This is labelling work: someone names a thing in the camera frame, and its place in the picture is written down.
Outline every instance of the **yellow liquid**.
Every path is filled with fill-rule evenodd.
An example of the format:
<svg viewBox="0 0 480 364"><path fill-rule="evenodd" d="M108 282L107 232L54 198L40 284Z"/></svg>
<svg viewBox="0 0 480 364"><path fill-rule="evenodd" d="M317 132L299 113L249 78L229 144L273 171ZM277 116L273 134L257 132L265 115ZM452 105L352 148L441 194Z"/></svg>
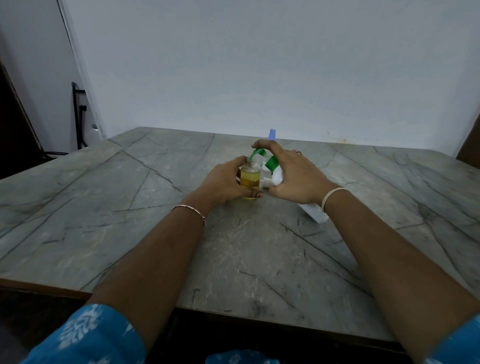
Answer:
<svg viewBox="0 0 480 364"><path fill-rule="evenodd" d="M258 189L260 187L260 172L246 173L244 171L241 171L240 186ZM242 198L244 198L245 200L255 199L255 197L242 197Z"/></svg>

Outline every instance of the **gray marble surface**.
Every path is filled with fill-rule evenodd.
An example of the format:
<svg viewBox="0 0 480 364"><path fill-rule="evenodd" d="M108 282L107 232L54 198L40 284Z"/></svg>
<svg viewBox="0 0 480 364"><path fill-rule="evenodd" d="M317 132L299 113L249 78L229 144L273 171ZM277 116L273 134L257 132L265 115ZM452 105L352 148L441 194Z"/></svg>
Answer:
<svg viewBox="0 0 480 364"><path fill-rule="evenodd" d="M249 154L255 139L136 128L1 180L0 277L91 291L215 164ZM279 142L480 297L478 170L429 150ZM394 340L332 222L268 194L212 212L178 306Z"/></svg>

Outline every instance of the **person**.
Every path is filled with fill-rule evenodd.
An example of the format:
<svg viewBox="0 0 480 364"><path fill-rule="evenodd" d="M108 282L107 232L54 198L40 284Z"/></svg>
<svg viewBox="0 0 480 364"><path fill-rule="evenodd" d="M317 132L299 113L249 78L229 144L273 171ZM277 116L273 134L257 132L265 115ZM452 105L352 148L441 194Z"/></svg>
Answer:
<svg viewBox="0 0 480 364"><path fill-rule="evenodd" d="M252 147L277 157L284 180L270 193L278 198L321 205L339 187L301 152L270 140L258 140ZM85 306L32 349L24 364L143 362L175 306L204 217L234 198L263 196L236 182L245 162L246 157L238 157L215 166L98 284ZM480 363L480 303L469 291L349 191L332 193L324 209L414 362ZM207 362L225 358L230 363L266 362L257 352L209 356Z"/></svg>

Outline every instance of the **person's right arm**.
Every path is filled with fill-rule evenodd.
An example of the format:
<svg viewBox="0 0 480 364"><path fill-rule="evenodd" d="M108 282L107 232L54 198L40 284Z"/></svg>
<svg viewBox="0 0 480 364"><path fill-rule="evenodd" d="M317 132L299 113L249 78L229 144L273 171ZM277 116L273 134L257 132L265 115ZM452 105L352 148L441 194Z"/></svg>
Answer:
<svg viewBox="0 0 480 364"><path fill-rule="evenodd" d="M313 163L275 141L252 147L270 150L283 182L270 193L296 203L321 205L339 187ZM352 252L391 330L416 363L441 339L480 312L480 302L354 195L334 192L325 212Z"/></svg>

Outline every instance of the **green cap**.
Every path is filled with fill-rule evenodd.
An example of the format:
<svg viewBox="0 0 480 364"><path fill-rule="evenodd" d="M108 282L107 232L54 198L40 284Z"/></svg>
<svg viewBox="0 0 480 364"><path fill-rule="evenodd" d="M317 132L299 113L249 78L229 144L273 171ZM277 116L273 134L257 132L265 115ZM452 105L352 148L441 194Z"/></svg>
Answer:
<svg viewBox="0 0 480 364"><path fill-rule="evenodd" d="M252 159L252 157L255 155L255 154L260 154L261 156L263 157L266 157L268 156L267 152L265 152L265 149L263 148L257 148L255 149L252 154L250 155L250 157L248 157L248 159ZM275 157L275 156L272 156L268 162L265 163L265 167L267 167L271 172L273 172L278 166L279 166L279 162L278 162L278 159Z"/></svg>

